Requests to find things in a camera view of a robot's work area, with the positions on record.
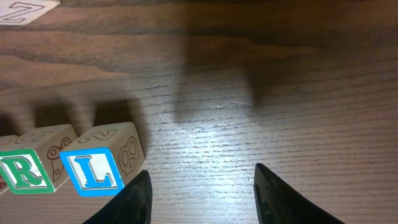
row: blue square frame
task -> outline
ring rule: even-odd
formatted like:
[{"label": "blue square frame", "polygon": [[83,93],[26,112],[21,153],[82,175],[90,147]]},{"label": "blue square frame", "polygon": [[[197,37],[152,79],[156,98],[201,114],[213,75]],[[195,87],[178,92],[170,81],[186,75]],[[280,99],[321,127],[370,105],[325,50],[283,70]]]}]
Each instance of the blue square frame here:
[{"label": "blue square frame", "polygon": [[[69,156],[84,156],[84,155],[92,155],[92,154],[105,154],[106,159],[108,160],[109,166],[111,167],[114,179],[116,181],[117,189],[104,189],[104,190],[83,190],[80,187],[79,181],[75,176],[75,173],[68,161]],[[106,147],[99,147],[93,149],[80,149],[80,150],[72,150],[72,151],[64,151],[60,153],[60,158],[62,160],[65,169],[67,170],[70,180],[76,188],[76,191],[82,197],[98,197],[98,196],[113,196],[117,195],[123,188],[124,184],[122,179],[120,178],[120,174],[118,168],[116,167],[116,163],[114,162],[112,152]]]}]

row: brown tabletop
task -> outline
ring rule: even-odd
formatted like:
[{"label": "brown tabletop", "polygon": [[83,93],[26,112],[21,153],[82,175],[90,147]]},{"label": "brown tabletop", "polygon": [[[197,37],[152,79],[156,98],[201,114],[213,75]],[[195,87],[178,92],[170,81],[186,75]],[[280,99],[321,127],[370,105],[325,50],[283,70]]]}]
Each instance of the brown tabletop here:
[{"label": "brown tabletop", "polygon": [[[152,223],[258,223],[257,162],[346,223],[397,223],[397,69],[396,0],[64,0],[0,26],[0,114],[22,134],[65,105],[82,134],[127,103]],[[0,223],[81,223],[110,199],[7,191]]]}]

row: wooden table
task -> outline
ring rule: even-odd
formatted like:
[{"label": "wooden table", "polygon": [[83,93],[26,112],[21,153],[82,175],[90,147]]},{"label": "wooden table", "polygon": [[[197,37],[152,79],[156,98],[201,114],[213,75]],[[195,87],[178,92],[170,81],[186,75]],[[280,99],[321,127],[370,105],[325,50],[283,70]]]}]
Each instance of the wooden table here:
[{"label": "wooden table", "polygon": [[[346,223],[397,223],[397,69],[396,0],[64,0],[0,27],[0,113],[22,134],[63,104],[82,134],[127,102],[153,223],[257,223],[257,162]],[[81,223],[110,199],[8,191],[0,223]]]}]

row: green square frame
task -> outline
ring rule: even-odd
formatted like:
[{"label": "green square frame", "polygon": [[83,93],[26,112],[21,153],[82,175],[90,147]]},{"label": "green square frame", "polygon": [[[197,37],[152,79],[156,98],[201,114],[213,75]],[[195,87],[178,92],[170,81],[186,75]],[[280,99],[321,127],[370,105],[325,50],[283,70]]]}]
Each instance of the green square frame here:
[{"label": "green square frame", "polygon": [[12,180],[9,180],[8,175],[6,172],[3,170],[2,166],[0,166],[0,174],[3,176],[4,180],[6,181],[8,187],[14,194],[47,194],[47,193],[53,193],[55,192],[54,186],[51,183],[51,180],[49,176],[47,175],[46,171],[44,170],[44,167],[42,163],[40,162],[39,157],[37,156],[36,152],[33,149],[17,149],[13,151],[0,151],[0,156],[20,156],[20,155],[26,155],[29,154],[32,156],[33,161],[36,163],[36,166],[39,170],[39,172],[42,174],[44,182],[47,184],[46,188],[37,188],[37,187],[32,187],[31,189],[16,189],[14,187],[14,184],[12,183]]}]

